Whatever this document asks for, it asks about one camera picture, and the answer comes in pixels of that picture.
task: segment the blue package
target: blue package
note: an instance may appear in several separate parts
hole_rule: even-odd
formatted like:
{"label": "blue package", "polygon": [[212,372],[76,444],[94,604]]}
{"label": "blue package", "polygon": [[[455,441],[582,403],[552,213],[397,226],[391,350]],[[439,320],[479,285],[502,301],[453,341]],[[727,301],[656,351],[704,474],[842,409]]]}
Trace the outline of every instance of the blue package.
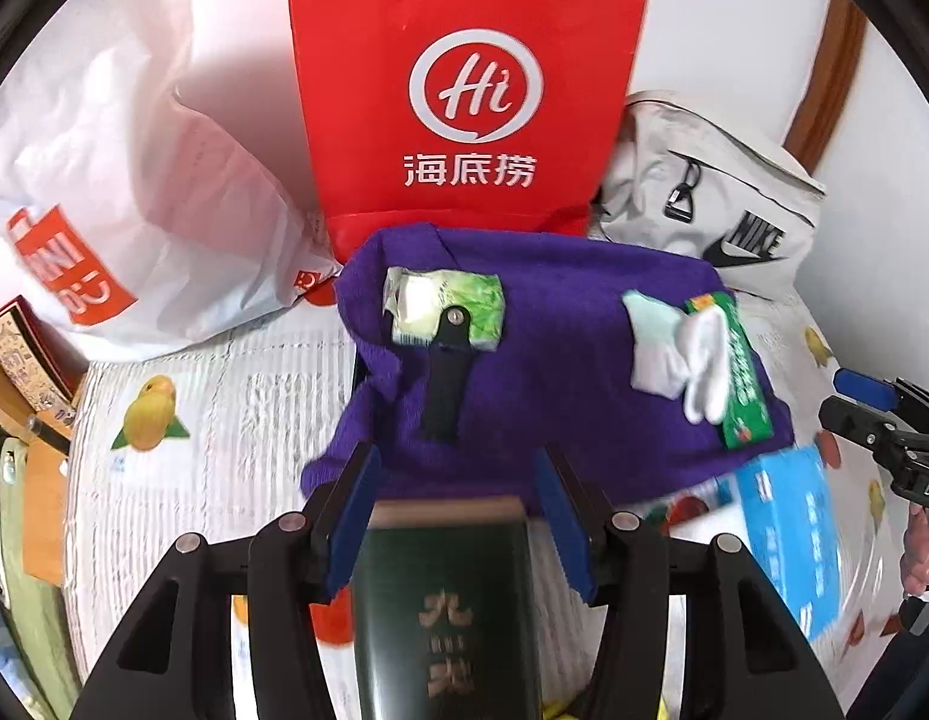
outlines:
{"label": "blue package", "polygon": [[762,455],[734,477],[751,552],[813,640],[840,608],[837,528],[821,456],[814,446]]}

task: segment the purple sweater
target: purple sweater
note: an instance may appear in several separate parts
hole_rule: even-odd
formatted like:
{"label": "purple sweater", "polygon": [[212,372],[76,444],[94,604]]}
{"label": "purple sweater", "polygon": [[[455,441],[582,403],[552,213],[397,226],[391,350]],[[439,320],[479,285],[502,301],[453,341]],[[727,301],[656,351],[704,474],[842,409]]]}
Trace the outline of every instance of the purple sweater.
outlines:
{"label": "purple sweater", "polygon": [[[504,336],[471,368],[455,446],[417,437],[428,351],[391,343],[381,315],[389,266],[498,274],[504,286]],[[381,230],[336,284],[341,318],[369,373],[327,451],[305,467],[302,491],[336,479],[360,440],[381,449],[379,498],[515,494],[534,512],[533,452],[545,442],[558,442],[578,476],[616,505],[672,493],[787,447],[790,413],[756,354],[774,437],[744,449],[726,449],[712,425],[688,423],[681,399],[631,389],[634,336],[621,294],[640,290],[683,307],[722,289],[701,260],[631,245],[429,224]]]}

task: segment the hi logo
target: hi logo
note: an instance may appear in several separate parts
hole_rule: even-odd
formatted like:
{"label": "hi logo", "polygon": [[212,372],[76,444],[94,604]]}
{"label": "hi logo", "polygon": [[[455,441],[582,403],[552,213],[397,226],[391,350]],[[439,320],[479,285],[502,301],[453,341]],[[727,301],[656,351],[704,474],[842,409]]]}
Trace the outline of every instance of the hi logo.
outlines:
{"label": "hi logo", "polygon": [[534,116],[542,95],[537,59],[494,29],[463,29],[434,41],[408,81],[421,124],[456,143],[492,143],[514,134]]}

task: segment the silver screw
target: silver screw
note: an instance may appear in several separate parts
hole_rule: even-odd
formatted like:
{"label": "silver screw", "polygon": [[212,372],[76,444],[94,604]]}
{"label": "silver screw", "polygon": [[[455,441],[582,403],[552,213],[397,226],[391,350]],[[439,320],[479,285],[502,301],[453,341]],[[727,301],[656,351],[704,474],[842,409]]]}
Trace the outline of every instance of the silver screw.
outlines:
{"label": "silver screw", "polygon": [[278,527],[285,533],[294,533],[304,527],[307,518],[301,512],[290,512],[278,520]]}
{"label": "silver screw", "polygon": [[636,531],[641,526],[641,519],[631,512],[616,512],[611,517],[611,524],[619,531]]}
{"label": "silver screw", "polygon": [[194,552],[201,545],[202,537],[197,533],[185,533],[184,536],[178,536],[178,540],[175,541],[175,547],[182,555]]}
{"label": "silver screw", "polygon": [[741,540],[734,533],[722,533],[717,537],[717,548],[723,552],[741,552]]}

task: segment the brown wooden trim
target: brown wooden trim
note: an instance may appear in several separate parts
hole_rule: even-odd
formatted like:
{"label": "brown wooden trim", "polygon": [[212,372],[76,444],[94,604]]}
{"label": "brown wooden trim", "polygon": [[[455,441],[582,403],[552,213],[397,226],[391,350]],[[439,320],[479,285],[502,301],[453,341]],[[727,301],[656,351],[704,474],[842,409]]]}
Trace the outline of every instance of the brown wooden trim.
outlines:
{"label": "brown wooden trim", "polygon": [[851,0],[831,0],[808,91],[784,148],[813,173],[831,141],[861,61],[867,17]]}

